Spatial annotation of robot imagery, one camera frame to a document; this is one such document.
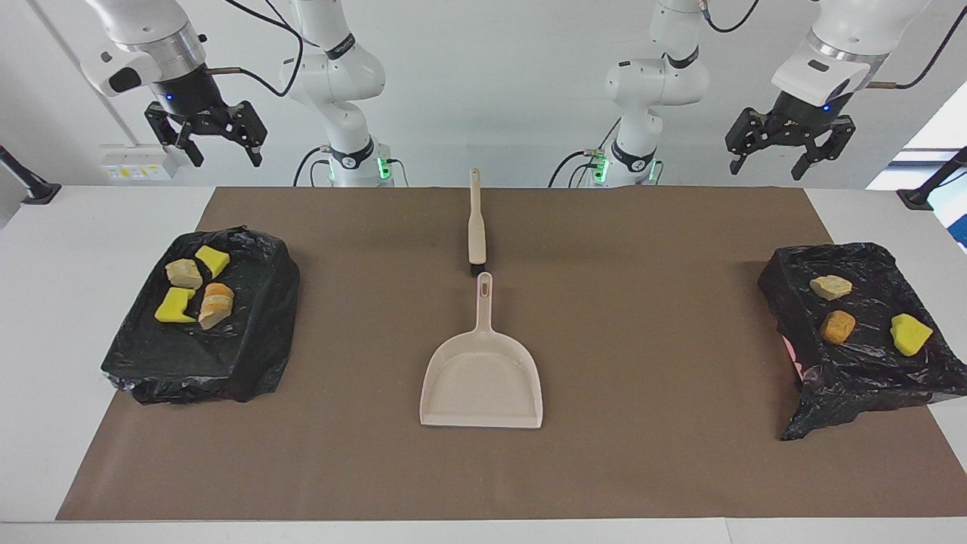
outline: white table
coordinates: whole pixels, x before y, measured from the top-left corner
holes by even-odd
[[[96,363],[147,271],[194,230],[212,191],[65,187],[0,231],[0,542],[967,541],[967,518],[54,523],[114,393]],[[906,210],[893,193],[807,193],[836,243],[877,242],[896,256],[967,357],[967,255],[936,218]],[[967,399],[930,409],[967,467]]]

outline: black plastic bag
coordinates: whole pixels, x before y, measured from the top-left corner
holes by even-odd
[[[194,258],[204,245],[231,256],[215,279],[235,291],[231,316],[207,331],[197,323],[158,322],[155,310],[171,287],[164,266]],[[196,262],[208,285],[208,267]],[[151,271],[101,370],[141,404],[245,402],[275,391],[289,358],[298,291],[299,267],[274,236],[245,227],[179,236]],[[204,287],[188,315],[197,317],[203,295]]]
[[[809,281],[836,275],[853,292],[826,301]],[[922,406],[967,394],[967,366],[954,356],[890,252],[871,243],[776,250],[759,277],[778,331],[802,366],[799,408],[781,439],[805,437],[821,427],[848,423],[862,411]],[[841,310],[857,326],[842,346],[823,341],[826,315]],[[891,319],[909,314],[933,329],[912,357],[894,346]]]

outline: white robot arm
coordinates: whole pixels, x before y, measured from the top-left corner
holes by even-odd
[[[904,30],[930,0],[820,0],[806,39],[773,76],[779,96],[772,111],[747,107],[725,137],[736,155],[733,174],[749,154],[771,145],[806,147],[792,169],[799,180],[811,166],[835,160],[856,131],[839,115],[866,88],[899,45]],[[824,143],[818,136],[830,133]]]
[[[705,96],[709,71],[698,57],[703,24],[696,0],[659,0],[649,33],[664,51],[661,59],[634,59],[611,67],[607,93],[621,109],[621,128],[606,148],[606,167],[592,187],[641,183],[662,128],[652,106],[694,104]]]
[[[291,96],[322,114],[329,138],[330,170],[340,187],[392,185],[386,166],[389,148],[369,134],[366,117],[352,101],[379,96],[386,86],[380,62],[349,31],[341,0],[291,0],[297,27],[322,52],[306,54]],[[295,64],[282,65],[288,80]]]
[[[268,131],[248,102],[227,106],[205,65],[204,37],[175,0],[86,0],[110,42],[81,68],[106,96],[149,86],[158,99],[145,117],[162,145],[184,150],[195,166],[204,157],[192,135],[222,136],[245,148],[254,166]],[[171,126],[179,126],[178,132]]]

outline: white dustpan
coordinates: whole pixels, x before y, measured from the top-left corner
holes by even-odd
[[[429,361],[420,422],[456,427],[539,429],[541,381],[520,342],[490,324],[493,276],[477,278],[477,327],[450,338]]]

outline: wall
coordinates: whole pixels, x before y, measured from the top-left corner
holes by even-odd
[[[44,27],[43,16],[70,54],[95,49],[104,34],[83,2],[32,2],[37,11],[31,2],[12,2],[0,18],[0,141],[51,181],[106,183],[97,169],[99,145],[131,139]],[[294,54],[290,35],[223,2],[182,4],[196,30],[210,38],[211,66],[241,64],[274,80],[280,61]],[[912,78],[961,4],[934,0],[879,78]],[[716,3],[713,10],[725,24],[746,8],[746,2]],[[486,185],[545,185],[561,158],[597,145],[617,118],[603,91],[610,63],[656,56],[646,45],[651,2],[346,0],[345,10],[360,43],[382,60],[388,76],[383,96],[361,107],[373,133],[406,162],[415,185],[462,185],[471,166],[483,169]],[[964,80],[957,64],[967,44],[961,31],[915,89],[855,98],[847,112],[859,130],[847,153],[812,170],[802,184],[788,174],[800,154],[792,149],[762,152],[740,176],[729,175],[725,132],[745,106],[769,109],[777,94],[769,84],[772,73],[817,13],[805,0],[763,2],[738,32],[703,29],[712,87],[701,104],[661,108],[663,183],[865,187]],[[221,76],[219,83],[231,104],[251,100],[269,127],[265,163],[254,169],[234,144],[200,138],[205,166],[183,168],[175,184],[289,183],[305,151],[325,141],[312,114],[242,76]],[[140,89],[107,101],[135,143],[154,140],[142,116],[150,100]]]

